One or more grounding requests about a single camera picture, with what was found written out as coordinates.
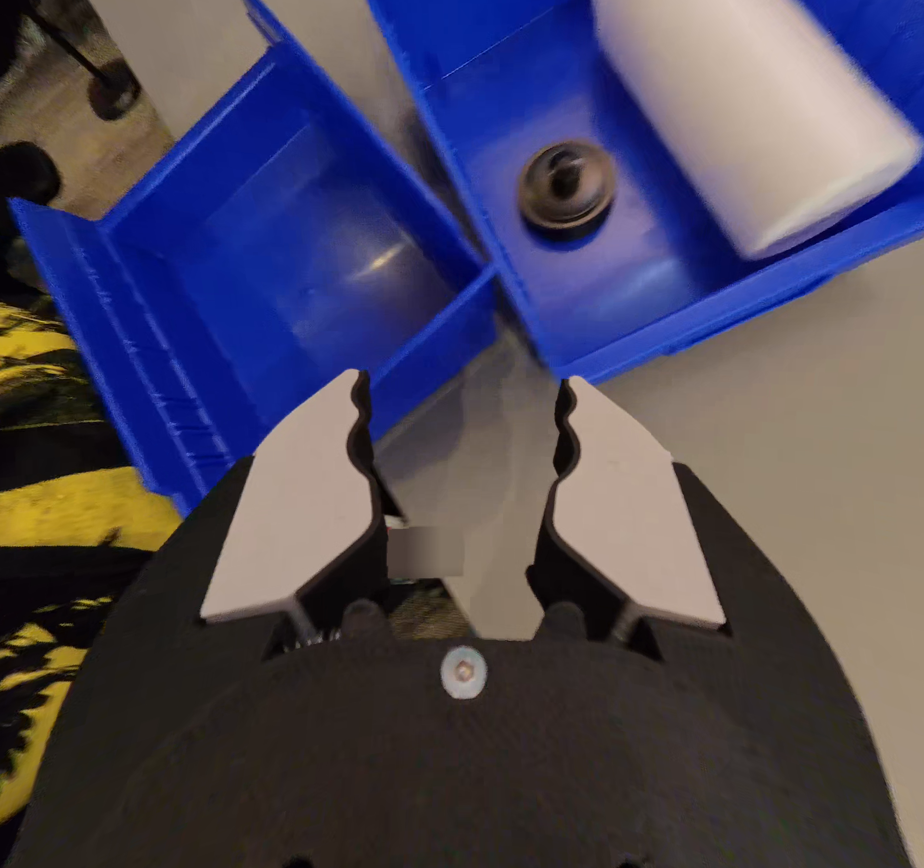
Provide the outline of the black floor stand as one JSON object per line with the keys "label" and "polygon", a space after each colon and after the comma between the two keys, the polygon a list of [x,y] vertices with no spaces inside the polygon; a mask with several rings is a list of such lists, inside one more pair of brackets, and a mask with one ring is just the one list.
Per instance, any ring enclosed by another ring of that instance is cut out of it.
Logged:
{"label": "black floor stand", "polygon": [[28,7],[25,16],[38,29],[87,71],[90,84],[87,97],[90,109],[102,121],[112,122],[124,117],[141,97],[141,83],[124,58],[119,57],[104,65],[97,65],[82,53],[66,34],[44,18],[35,7]]}

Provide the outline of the blue plastic bin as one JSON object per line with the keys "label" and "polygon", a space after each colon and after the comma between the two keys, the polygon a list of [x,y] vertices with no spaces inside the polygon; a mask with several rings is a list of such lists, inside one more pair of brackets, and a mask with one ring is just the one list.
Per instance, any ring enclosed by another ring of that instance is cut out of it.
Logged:
{"label": "blue plastic bin", "polygon": [[[840,224],[739,257],[603,58],[590,0],[367,0],[477,235],[559,378],[597,384],[687,350],[922,238],[922,165]],[[615,160],[592,235],[548,241],[516,201],[546,146]]]}
{"label": "blue plastic bin", "polygon": [[369,373],[373,440],[495,340],[493,270],[261,0],[256,63],[103,218],[11,211],[145,485],[187,516]]}

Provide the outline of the white plastic bottle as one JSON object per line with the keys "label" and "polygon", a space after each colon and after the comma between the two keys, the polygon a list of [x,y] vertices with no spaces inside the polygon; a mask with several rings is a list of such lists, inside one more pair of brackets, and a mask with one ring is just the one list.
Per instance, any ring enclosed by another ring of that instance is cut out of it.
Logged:
{"label": "white plastic bottle", "polygon": [[591,0],[610,66],[745,260],[903,179],[922,137],[798,0]]}

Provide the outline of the black bottle lid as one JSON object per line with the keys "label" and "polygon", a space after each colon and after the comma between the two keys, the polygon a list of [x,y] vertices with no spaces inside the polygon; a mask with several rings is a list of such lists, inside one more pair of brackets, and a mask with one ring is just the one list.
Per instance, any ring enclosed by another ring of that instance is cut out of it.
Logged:
{"label": "black bottle lid", "polygon": [[543,147],[521,169],[516,205],[532,232],[556,242],[596,233],[611,212],[617,168],[606,149],[585,140]]}

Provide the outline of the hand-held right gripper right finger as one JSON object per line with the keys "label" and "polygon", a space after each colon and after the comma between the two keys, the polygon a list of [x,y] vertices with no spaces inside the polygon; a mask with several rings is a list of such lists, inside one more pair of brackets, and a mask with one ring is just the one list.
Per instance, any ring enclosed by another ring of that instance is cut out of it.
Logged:
{"label": "hand-held right gripper right finger", "polygon": [[725,626],[670,452],[581,377],[555,402],[555,479],[526,570],[542,630],[632,641],[641,621]]}

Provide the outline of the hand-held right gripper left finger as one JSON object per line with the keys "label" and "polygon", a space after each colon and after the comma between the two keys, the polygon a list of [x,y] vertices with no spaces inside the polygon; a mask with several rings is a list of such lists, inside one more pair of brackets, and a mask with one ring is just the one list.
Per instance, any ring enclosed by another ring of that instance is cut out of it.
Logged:
{"label": "hand-held right gripper left finger", "polygon": [[372,546],[386,574],[387,528],[372,471],[368,373],[343,371],[278,423],[252,456],[200,615],[208,624],[282,613],[299,641],[336,627],[331,586]]}

